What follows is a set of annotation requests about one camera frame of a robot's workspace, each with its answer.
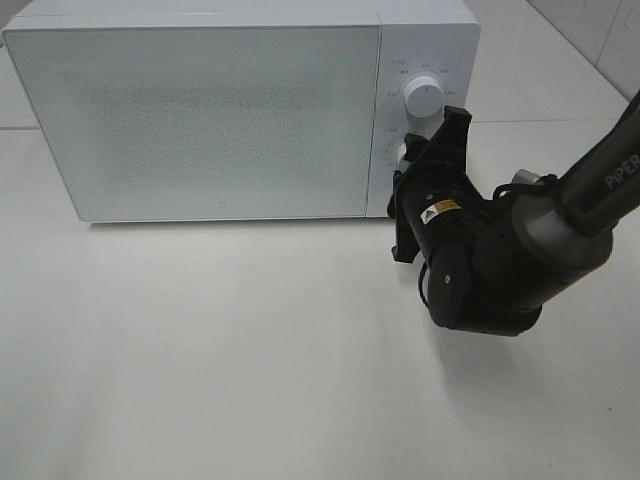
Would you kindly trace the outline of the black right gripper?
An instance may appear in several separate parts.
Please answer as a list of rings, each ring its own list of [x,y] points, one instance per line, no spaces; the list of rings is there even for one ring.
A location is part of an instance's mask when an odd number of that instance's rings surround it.
[[[455,254],[470,264],[475,243],[491,219],[488,201],[467,175],[467,143],[472,114],[446,105],[443,121],[431,138],[404,136],[403,159],[409,168],[393,175],[387,213],[394,220],[392,257],[412,263],[422,255],[427,264]]]

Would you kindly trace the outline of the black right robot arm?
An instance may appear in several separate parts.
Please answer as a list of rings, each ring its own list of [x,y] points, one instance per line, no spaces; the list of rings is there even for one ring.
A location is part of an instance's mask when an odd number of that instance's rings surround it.
[[[446,107],[408,134],[387,207],[396,262],[424,259],[418,292],[439,327],[516,336],[544,304],[601,267],[639,204],[639,103],[561,176],[518,171],[483,197],[466,171],[470,113]]]

